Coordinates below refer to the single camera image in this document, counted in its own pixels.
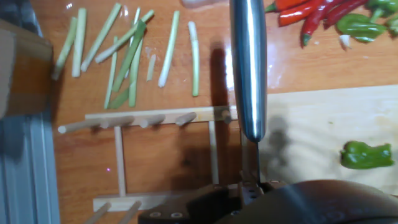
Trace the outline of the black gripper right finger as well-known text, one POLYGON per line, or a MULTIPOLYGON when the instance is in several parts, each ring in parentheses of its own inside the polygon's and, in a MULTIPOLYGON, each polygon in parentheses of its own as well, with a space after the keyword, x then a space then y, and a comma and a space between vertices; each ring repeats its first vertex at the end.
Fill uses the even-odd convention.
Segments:
POLYGON ((285 182, 279 180, 269 180, 259 184, 263 192, 270 192, 279 189, 285 185, 285 182))

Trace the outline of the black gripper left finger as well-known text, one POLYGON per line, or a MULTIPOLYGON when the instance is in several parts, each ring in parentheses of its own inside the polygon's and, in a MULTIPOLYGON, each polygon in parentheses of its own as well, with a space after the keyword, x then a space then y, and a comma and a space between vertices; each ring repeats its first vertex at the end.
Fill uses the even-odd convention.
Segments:
POLYGON ((146 210, 139 224, 227 223, 259 197, 254 182, 236 185, 209 185, 146 210))

